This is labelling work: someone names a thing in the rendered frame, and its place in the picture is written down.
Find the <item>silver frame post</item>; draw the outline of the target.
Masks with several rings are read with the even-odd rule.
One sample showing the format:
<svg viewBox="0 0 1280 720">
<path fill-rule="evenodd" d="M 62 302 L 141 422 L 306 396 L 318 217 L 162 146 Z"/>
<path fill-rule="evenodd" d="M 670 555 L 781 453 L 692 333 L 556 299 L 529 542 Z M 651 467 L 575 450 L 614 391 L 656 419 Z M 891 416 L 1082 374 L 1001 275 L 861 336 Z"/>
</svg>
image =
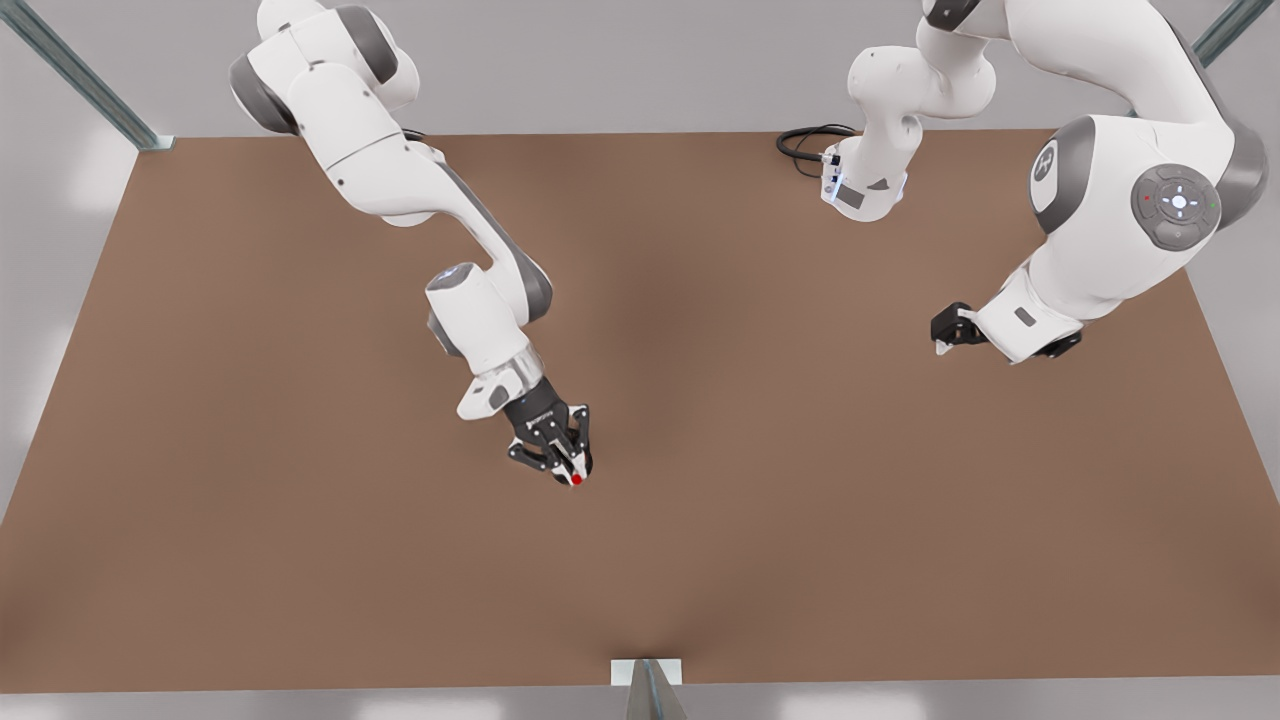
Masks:
<svg viewBox="0 0 1280 720">
<path fill-rule="evenodd" d="M 1228 8 L 1201 33 L 1192 45 L 1201 65 L 1208 68 L 1230 47 L 1275 0 L 1231 0 Z"/>
<path fill-rule="evenodd" d="M 675 693 L 684 684 L 681 659 L 613 659 L 611 684 L 628 688 L 625 720 L 689 720 Z"/>
<path fill-rule="evenodd" d="M 174 137 L 156 133 L 26 0 L 0 0 L 0 20 L 138 151 L 174 147 Z"/>
</svg>

